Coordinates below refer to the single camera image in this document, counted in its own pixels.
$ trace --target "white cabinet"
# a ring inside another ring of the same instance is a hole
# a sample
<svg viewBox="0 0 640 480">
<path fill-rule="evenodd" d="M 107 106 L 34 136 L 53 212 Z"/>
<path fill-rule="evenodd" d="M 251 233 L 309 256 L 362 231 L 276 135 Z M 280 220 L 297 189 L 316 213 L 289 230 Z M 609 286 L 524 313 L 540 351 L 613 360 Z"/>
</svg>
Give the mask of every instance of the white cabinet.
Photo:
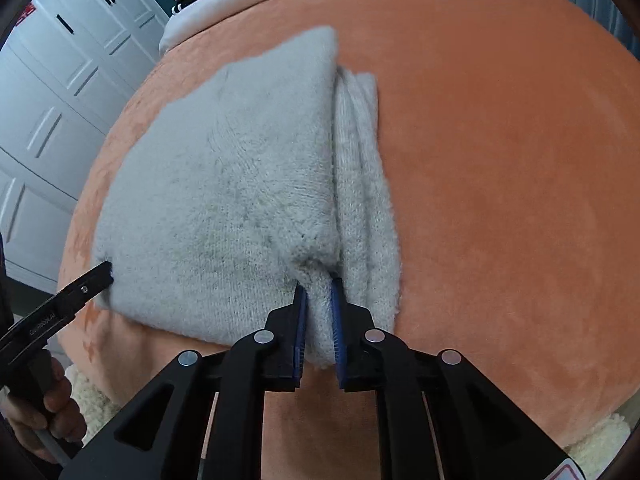
<svg viewBox="0 0 640 480">
<path fill-rule="evenodd" d="M 123 4 L 118 0 L 114 0 L 116 4 L 111 0 L 58 1 L 63 6 L 60 13 L 69 16 L 70 25 L 83 27 L 100 48 L 102 56 L 111 59 L 111 66 L 132 88 L 138 88 L 158 60 L 160 38 L 156 38 L 155 31 L 148 28 L 140 31 L 126 12 L 121 16 L 123 13 L 119 11 Z M 158 23 L 156 14 L 147 6 L 144 9 L 143 18 Z M 162 35 L 164 25 L 160 24 L 159 28 Z"/>
<path fill-rule="evenodd" d="M 78 199 L 104 134 L 44 85 L 9 49 L 0 51 L 0 146 Z"/>
<path fill-rule="evenodd" d="M 159 60 L 159 43 L 168 21 L 155 0 L 102 0 L 155 61 Z"/>
<path fill-rule="evenodd" d="M 8 275 L 55 292 L 76 200 L 168 17 L 154 0 L 32 3 L 0 51 L 0 232 Z"/>
<path fill-rule="evenodd" d="M 7 273 L 55 292 L 76 200 L 0 150 L 0 231 Z"/>
<path fill-rule="evenodd" d="M 133 88 L 92 48 L 84 28 L 70 14 L 58 12 L 56 0 L 33 4 L 36 11 L 14 28 L 7 45 L 39 79 L 107 133 Z"/>
</svg>

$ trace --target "orange velvet fabric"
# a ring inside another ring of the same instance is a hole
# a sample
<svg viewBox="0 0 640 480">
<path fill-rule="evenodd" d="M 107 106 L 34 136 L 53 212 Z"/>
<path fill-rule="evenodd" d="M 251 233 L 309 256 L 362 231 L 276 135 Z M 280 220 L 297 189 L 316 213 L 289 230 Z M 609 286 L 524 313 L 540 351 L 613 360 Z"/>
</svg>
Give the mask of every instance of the orange velvet fabric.
<svg viewBox="0 0 640 480">
<path fill-rule="evenodd" d="M 396 333 L 422 351 L 458 348 L 557 442 L 577 440 L 640 385 L 640 67 L 564 0 L 270 0 L 203 31 L 163 58 L 108 135 L 60 285 L 88 269 L 110 182 L 164 104 L 325 24 L 340 63 L 378 78 L 402 257 Z M 180 350 L 220 349 L 91 304 L 60 341 L 120 403 Z M 265 412 L 266 480 L 376 477 L 373 399 L 341 394 L 331 370 L 307 367 L 302 389 L 268 395 Z"/>
</svg>

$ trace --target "gray towel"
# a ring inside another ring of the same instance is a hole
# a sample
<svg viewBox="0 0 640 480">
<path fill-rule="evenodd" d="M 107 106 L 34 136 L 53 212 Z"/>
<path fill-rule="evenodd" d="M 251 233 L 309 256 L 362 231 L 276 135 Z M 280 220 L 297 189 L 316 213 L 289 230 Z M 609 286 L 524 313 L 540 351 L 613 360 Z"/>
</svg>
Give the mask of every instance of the gray towel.
<svg viewBox="0 0 640 480">
<path fill-rule="evenodd" d="M 334 362 L 329 272 L 391 330 L 399 251 L 376 145 L 372 75 L 336 65 L 315 28 L 231 63 L 168 104 L 126 156 L 94 238 L 113 263 L 98 298 L 147 325 L 220 344 L 309 295 L 306 358 Z"/>
</svg>

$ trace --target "human hand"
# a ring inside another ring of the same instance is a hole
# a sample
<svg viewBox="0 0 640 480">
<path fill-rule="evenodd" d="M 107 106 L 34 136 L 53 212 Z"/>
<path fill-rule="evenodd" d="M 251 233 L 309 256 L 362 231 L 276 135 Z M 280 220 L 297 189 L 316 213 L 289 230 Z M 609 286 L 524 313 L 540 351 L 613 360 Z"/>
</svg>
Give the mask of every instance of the human hand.
<svg viewBox="0 0 640 480">
<path fill-rule="evenodd" d="M 71 383 L 65 377 L 65 371 L 60 362 L 51 358 L 54 383 L 44 395 L 44 406 L 56 416 L 48 425 L 49 431 L 55 438 L 64 438 L 69 442 L 79 442 L 86 433 L 86 422 L 80 413 L 78 404 L 71 399 Z M 14 428 L 18 442 L 28 451 L 47 462 L 56 463 L 51 453 L 42 445 L 33 430 L 47 428 L 47 419 L 36 411 L 28 402 L 11 393 L 0 406 L 2 413 Z"/>
</svg>

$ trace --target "red sticker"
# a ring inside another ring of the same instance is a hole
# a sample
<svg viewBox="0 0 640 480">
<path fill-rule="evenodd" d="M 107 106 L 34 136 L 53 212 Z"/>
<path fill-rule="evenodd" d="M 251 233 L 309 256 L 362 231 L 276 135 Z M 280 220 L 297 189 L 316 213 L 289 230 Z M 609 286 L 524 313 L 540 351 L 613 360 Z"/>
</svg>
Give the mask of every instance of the red sticker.
<svg viewBox="0 0 640 480">
<path fill-rule="evenodd" d="M 36 11 L 36 6 L 33 5 L 31 2 L 28 3 L 27 6 L 22 11 L 22 14 L 20 15 L 20 18 L 18 18 L 18 21 L 15 22 L 15 24 L 16 25 L 20 25 L 27 16 L 29 16 L 31 13 L 33 13 L 35 11 Z"/>
</svg>

